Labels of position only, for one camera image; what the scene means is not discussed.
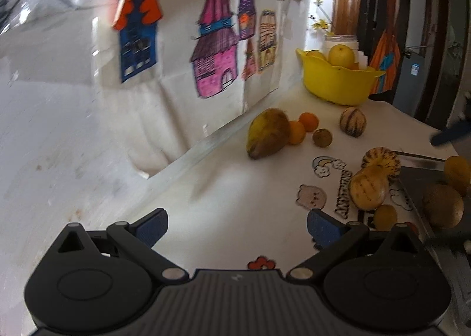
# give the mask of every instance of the pink house drawing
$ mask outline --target pink house drawing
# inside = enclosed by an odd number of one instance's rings
[[[200,37],[190,62],[202,98],[222,92],[237,78],[238,36],[232,29],[229,0],[206,0],[198,21]]]

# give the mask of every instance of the purple roof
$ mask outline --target purple roof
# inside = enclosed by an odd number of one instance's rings
[[[212,22],[231,17],[229,0],[206,0],[198,23],[200,25],[209,25]]]
[[[239,14],[255,14],[255,5],[253,0],[239,0]]]
[[[190,62],[201,58],[208,58],[217,53],[223,53],[236,45],[239,38],[232,28],[222,28],[201,36],[198,39]]]

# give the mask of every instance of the white container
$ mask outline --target white container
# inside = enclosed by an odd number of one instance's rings
[[[335,45],[345,45],[353,50],[355,53],[355,62],[358,62],[358,49],[359,44],[356,36],[331,36],[326,37],[324,44],[322,46],[322,53],[329,58],[330,49]]]

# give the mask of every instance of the orange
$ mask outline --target orange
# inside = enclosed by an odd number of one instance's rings
[[[297,120],[290,121],[290,145],[299,145],[306,137],[306,131],[301,122]]]
[[[319,126],[319,118],[311,112],[304,112],[299,117],[299,122],[302,123],[306,132],[313,132]]]

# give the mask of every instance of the striped melon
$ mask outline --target striped melon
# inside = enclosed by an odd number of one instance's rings
[[[371,211],[383,204],[389,183],[380,166],[361,169],[350,181],[350,196],[359,210]]]
[[[372,148],[363,157],[361,168],[381,166],[392,184],[401,172],[401,162],[394,151],[387,148]]]
[[[358,138],[366,128],[366,117],[361,110],[349,107],[340,116],[340,128],[349,136]]]

